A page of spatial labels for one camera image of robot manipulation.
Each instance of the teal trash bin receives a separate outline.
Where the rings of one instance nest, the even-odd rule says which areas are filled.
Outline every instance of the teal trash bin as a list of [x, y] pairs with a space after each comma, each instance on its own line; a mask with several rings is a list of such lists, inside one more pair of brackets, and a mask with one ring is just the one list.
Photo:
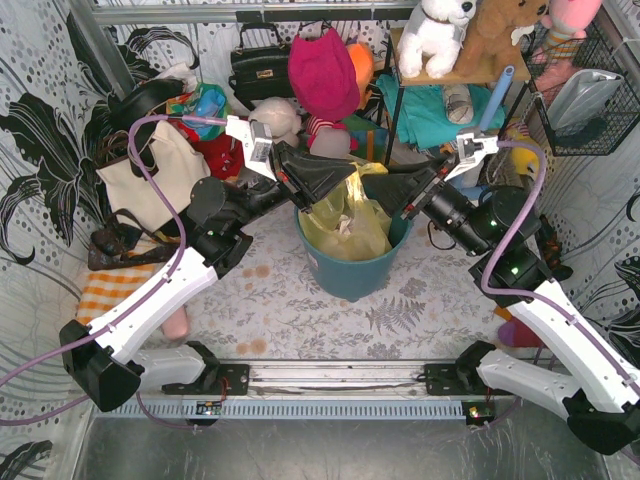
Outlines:
[[311, 245], [300, 228], [298, 209], [293, 212], [296, 230], [307, 252], [309, 268], [318, 285], [334, 297], [355, 302], [384, 287], [398, 250], [411, 231], [411, 222], [396, 216], [391, 221], [389, 243], [391, 250], [381, 257], [362, 262], [347, 262], [325, 255]]

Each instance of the white tote bag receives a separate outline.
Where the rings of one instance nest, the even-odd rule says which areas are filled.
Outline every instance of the white tote bag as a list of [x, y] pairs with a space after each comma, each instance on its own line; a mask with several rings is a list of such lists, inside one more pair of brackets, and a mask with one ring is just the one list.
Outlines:
[[[189, 206], [191, 189], [211, 172], [201, 153], [196, 152], [180, 132], [165, 121], [158, 122], [149, 148], [158, 167], [153, 179], [169, 199], [176, 212]], [[129, 210], [150, 231], [156, 231], [171, 220], [171, 213], [144, 179], [131, 173], [129, 162], [118, 161], [98, 169], [107, 186], [111, 210]], [[118, 221], [137, 226], [126, 217]]]

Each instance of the teal towel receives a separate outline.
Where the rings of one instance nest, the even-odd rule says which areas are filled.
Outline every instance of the teal towel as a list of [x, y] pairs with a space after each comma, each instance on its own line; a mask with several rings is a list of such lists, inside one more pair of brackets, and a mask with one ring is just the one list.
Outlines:
[[[398, 82], [389, 75], [380, 75], [376, 83], [393, 118], [398, 97]], [[397, 135], [400, 141], [418, 145], [419, 148], [431, 148], [455, 139], [461, 128], [478, 125], [482, 112], [491, 98], [491, 92], [477, 85], [469, 85], [469, 92], [473, 103], [473, 121], [467, 125], [456, 125], [447, 120], [440, 86], [406, 87], [402, 110], [398, 117]], [[504, 119], [504, 108], [499, 108], [489, 128], [500, 128]]]

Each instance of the floral tablecloth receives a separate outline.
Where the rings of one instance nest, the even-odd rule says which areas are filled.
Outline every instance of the floral tablecloth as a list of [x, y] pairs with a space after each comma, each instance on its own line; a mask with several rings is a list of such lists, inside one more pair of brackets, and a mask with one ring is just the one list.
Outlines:
[[416, 218], [385, 288], [350, 303], [315, 283], [284, 205], [244, 229], [254, 241], [240, 265], [187, 304], [190, 337], [218, 358], [271, 359], [455, 358], [493, 340], [504, 320], [467, 273], [473, 259], [434, 248], [427, 222]]

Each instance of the wire basket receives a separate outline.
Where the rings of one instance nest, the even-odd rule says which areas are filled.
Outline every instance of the wire basket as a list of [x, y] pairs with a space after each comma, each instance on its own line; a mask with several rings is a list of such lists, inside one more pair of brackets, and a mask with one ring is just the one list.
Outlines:
[[[609, 155], [640, 120], [640, 100], [636, 92], [624, 77], [623, 69], [612, 56], [611, 46], [597, 27], [592, 25], [588, 28], [584, 40], [569, 40], [543, 50], [546, 33], [547, 30], [538, 25], [535, 35], [523, 41], [523, 52], [526, 52], [525, 61], [533, 79], [529, 87], [532, 92], [541, 93], [536, 106], [554, 156]], [[554, 130], [547, 108], [568, 80], [568, 72], [574, 71], [572, 66], [617, 73], [623, 75], [623, 81], [597, 115]], [[538, 84], [542, 86], [543, 83], [544, 89], [539, 90]]]

